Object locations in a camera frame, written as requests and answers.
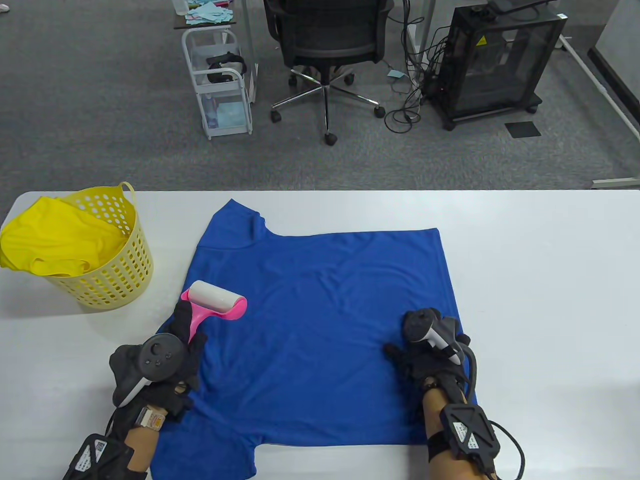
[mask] wrist tracker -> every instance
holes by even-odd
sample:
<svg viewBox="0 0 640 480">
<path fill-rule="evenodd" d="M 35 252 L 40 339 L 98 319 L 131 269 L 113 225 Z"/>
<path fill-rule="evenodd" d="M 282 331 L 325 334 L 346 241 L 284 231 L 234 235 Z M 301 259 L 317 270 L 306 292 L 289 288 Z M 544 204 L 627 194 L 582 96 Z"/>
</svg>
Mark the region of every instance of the wrist tracker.
<svg viewBox="0 0 640 480">
<path fill-rule="evenodd" d="M 69 464 L 63 480 L 145 480 L 146 472 L 127 468 L 133 449 L 115 438 L 92 433 Z"/>
<path fill-rule="evenodd" d="M 500 453 L 500 443 L 480 406 L 448 404 L 440 412 L 440 421 L 456 459 L 471 461 L 484 475 L 495 473 L 493 461 Z"/>
</svg>

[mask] white cart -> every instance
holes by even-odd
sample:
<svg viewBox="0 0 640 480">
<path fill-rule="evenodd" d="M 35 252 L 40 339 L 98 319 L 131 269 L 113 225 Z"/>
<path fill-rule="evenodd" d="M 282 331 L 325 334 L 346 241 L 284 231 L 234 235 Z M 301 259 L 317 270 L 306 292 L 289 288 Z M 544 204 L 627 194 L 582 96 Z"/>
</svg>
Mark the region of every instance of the white cart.
<svg viewBox="0 0 640 480">
<path fill-rule="evenodd" d="M 182 34 L 182 50 L 202 116 L 202 129 L 209 140 L 220 135 L 253 131 L 249 95 L 241 70 L 210 68 L 207 58 L 232 53 L 242 56 L 229 26 L 193 28 Z M 211 83 L 211 74 L 233 80 Z"/>
</svg>

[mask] black office chair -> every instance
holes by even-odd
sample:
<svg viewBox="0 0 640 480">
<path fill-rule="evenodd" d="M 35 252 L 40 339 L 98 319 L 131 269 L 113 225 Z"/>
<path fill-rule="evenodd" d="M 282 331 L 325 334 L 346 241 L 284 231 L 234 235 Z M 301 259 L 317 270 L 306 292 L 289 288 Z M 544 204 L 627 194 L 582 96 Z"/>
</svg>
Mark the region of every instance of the black office chair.
<svg viewBox="0 0 640 480">
<path fill-rule="evenodd" d="M 350 92 L 335 85 L 344 80 L 353 83 L 354 75 L 345 70 L 331 78 L 331 70 L 363 61 L 374 63 L 385 55 L 385 27 L 393 0 L 264 0 L 269 33 L 280 43 L 284 64 L 291 69 L 289 85 L 296 77 L 315 84 L 311 89 L 289 97 L 271 106 L 271 121 L 282 117 L 278 108 L 315 92 L 324 98 L 324 140 L 333 145 L 338 139 L 329 130 L 329 90 L 345 93 L 373 105 L 376 117 L 383 118 L 385 109 L 375 100 Z M 320 72 L 320 81 L 308 72 L 293 67 L 314 67 Z"/>
</svg>

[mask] chair base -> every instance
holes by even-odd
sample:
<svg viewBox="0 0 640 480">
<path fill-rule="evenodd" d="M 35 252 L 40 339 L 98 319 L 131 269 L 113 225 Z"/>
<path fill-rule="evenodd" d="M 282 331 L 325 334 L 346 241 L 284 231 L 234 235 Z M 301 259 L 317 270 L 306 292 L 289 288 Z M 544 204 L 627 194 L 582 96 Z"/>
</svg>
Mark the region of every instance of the chair base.
<svg viewBox="0 0 640 480">
<path fill-rule="evenodd" d="M 287 104 L 290 104 L 292 102 L 295 102 L 297 100 L 303 99 L 306 96 L 311 95 L 312 93 L 322 92 L 322 96 L 324 100 L 323 102 L 324 103 L 324 142 L 329 146 L 334 145 L 335 142 L 338 140 L 338 137 L 336 137 L 336 135 L 334 135 L 329 129 L 329 92 L 331 90 L 336 90 L 338 92 L 344 93 L 348 97 L 359 100 L 360 102 L 373 105 L 374 114 L 378 118 L 384 118 L 384 116 L 386 115 L 385 109 L 381 107 L 380 104 L 375 100 L 369 99 L 367 97 L 363 97 L 362 95 L 359 95 L 354 92 L 350 92 L 349 90 L 345 90 L 343 88 L 340 88 L 337 85 L 334 85 L 335 82 L 343 79 L 345 83 L 348 85 L 353 83 L 353 73 L 351 73 L 351 70 L 347 69 L 343 71 L 342 73 L 340 73 L 340 75 L 329 80 L 326 84 L 316 80 L 315 78 L 309 75 L 306 75 L 302 72 L 298 72 L 297 70 L 291 69 L 291 73 L 304 80 L 310 81 L 311 83 L 314 84 L 314 86 L 311 87 L 309 90 L 305 90 L 304 92 L 298 93 L 297 95 L 293 95 L 288 99 L 284 99 L 281 102 L 277 102 L 271 105 L 271 121 L 274 123 L 279 122 L 282 119 L 282 117 L 280 116 L 280 113 L 276 111 L 278 108 L 285 106 Z"/>
</svg>

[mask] basket handle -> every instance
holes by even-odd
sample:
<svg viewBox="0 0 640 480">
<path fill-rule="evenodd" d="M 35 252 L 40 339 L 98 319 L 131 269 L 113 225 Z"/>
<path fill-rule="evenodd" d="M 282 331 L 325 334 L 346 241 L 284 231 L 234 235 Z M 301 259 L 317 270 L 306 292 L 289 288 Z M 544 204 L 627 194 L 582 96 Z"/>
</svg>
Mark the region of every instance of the basket handle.
<svg viewBox="0 0 640 480">
<path fill-rule="evenodd" d="M 134 188 L 129 182 L 120 182 L 120 188 L 122 188 L 122 186 L 126 186 L 129 189 L 131 199 L 133 200 L 132 204 L 135 208 L 138 208 L 138 200 L 136 198 L 136 191 L 134 190 Z"/>
</svg>

